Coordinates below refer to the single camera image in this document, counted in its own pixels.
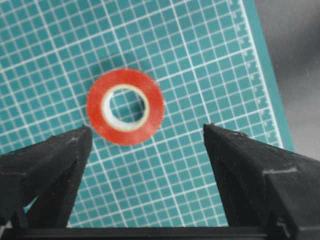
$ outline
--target tape roll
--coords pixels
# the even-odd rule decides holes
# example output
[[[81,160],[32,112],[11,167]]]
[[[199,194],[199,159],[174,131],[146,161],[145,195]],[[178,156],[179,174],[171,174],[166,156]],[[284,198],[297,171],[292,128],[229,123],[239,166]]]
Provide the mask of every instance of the tape roll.
[[[113,93],[128,89],[137,93],[144,102],[144,113],[135,122],[124,122],[111,111]],[[149,139],[164,117],[164,99],[159,87],[149,76],[133,70],[118,69],[101,76],[91,87],[86,109],[94,129],[108,141],[124,146]]]

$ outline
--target green cutting mat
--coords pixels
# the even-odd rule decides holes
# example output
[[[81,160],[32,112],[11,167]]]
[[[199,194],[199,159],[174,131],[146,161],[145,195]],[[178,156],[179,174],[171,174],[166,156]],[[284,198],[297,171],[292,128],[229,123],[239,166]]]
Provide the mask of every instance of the green cutting mat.
[[[161,88],[148,141],[94,132],[69,227],[227,225],[205,123],[292,149],[252,0],[2,0],[0,39],[2,154],[89,125],[86,97],[107,71],[138,69]],[[113,100],[119,117],[141,116],[130,92]]]

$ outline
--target red tape roll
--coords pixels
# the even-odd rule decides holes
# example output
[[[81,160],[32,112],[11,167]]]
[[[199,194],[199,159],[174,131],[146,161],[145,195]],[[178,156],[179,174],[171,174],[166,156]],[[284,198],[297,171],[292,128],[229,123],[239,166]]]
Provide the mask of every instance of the red tape roll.
[[[144,101],[144,113],[136,122],[116,118],[110,109],[110,99],[119,89],[129,89]],[[132,69],[119,69],[101,76],[91,87],[86,109],[94,129],[112,143],[135,145],[149,139],[164,117],[164,99],[159,87],[147,75]]]

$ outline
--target white inner core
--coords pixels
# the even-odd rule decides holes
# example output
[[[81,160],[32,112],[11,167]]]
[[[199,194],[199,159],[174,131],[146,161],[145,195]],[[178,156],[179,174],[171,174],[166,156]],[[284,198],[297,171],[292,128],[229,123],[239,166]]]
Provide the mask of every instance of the white inner core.
[[[138,121],[133,121],[133,122],[121,121],[112,113],[112,110],[110,108],[111,98],[113,97],[115,91],[122,90],[122,89],[134,91],[136,94],[138,94],[142,98],[144,102],[144,112],[142,117]],[[101,112],[104,119],[111,127],[119,131],[130,132],[138,129],[146,122],[150,113],[150,105],[146,95],[139,88],[129,84],[119,84],[110,88],[103,96],[102,103],[101,103]]]

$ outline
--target gray background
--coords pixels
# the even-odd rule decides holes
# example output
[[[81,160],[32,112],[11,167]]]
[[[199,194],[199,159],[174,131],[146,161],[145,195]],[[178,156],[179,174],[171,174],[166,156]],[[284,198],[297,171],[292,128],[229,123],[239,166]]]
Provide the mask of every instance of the gray background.
[[[255,0],[295,151],[320,160],[320,0]]]

